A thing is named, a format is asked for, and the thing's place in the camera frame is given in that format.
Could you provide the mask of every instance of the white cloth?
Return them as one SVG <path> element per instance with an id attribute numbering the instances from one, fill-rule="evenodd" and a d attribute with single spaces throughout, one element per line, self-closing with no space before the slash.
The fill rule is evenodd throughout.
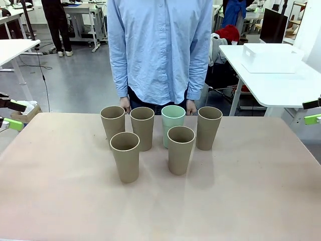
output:
<path id="1" fill-rule="evenodd" d="M 210 52 L 209 52 L 209 66 L 212 67 L 214 63 L 216 64 L 225 64 L 226 57 L 224 54 L 221 54 L 221 50 L 219 48 L 220 45 L 227 45 L 226 39 L 220 39 L 218 34 L 211 34 L 210 41 Z"/>

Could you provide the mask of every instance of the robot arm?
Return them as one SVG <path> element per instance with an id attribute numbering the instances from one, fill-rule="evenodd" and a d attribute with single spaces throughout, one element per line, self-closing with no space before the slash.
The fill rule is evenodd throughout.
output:
<path id="1" fill-rule="evenodd" d="M 320 107 L 321 97 L 319 97 L 318 100 L 305 102 L 302 105 L 303 105 L 303 109 L 312 109 L 312 108 Z M 304 117 L 304 122 L 306 125 L 321 124 L 321 114 L 306 116 Z"/>
<path id="2" fill-rule="evenodd" d="M 27 107 L 10 99 L 9 95 L 7 95 L 6 93 L 0 92 L 0 108 L 9 108 L 16 111 L 24 112 Z M 23 127 L 24 124 L 22 122 L 18 122 L 9 118 L 3 118 L 2 116 L 0 116 L 0 128 L 10 128 L 17 131 L 21 131 Z"/>

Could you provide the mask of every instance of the dress shirt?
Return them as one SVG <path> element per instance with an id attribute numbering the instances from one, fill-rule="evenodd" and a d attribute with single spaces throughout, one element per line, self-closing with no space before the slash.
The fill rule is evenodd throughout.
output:
<path id="1" fill-rule="evenodd" d="M 208 67 L 212 0 L 109 0 L 110 64 L 119 97 L 143 102 L 200 98 Z"/>

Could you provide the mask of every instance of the shirt sleeve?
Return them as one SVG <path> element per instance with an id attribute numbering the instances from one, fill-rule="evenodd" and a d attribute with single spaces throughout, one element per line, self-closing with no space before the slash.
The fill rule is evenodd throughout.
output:
<path id="1" fill-rule="evenodd" d="M 120 17 L 117 0 L 107 4 L 107 31 L 112 75 L 119 97 L 127 97 L 127 58 L 125 27 Z"/>
<path id="2" fill-rule="evenodd" d="M 212 0 L 205 0 L 201 17 L 190 46 L 190 80 L 187 99 L 198 100 L 204 86 L 208 67 L 212 26 Z"/>

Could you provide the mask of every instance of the red cloth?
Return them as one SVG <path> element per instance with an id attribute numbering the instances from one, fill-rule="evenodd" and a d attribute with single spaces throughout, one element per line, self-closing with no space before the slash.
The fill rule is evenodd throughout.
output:
<path id="1" fill-rule="evenodd" d="M 240 40 L 240 34 L 237 28 L 231 24 L 227 25 L 223 29 L 219 29 L 215 32 L 220 36 L 221 39 L 227 39 L 228 41 L 236 41 L 239 42 Z"/>

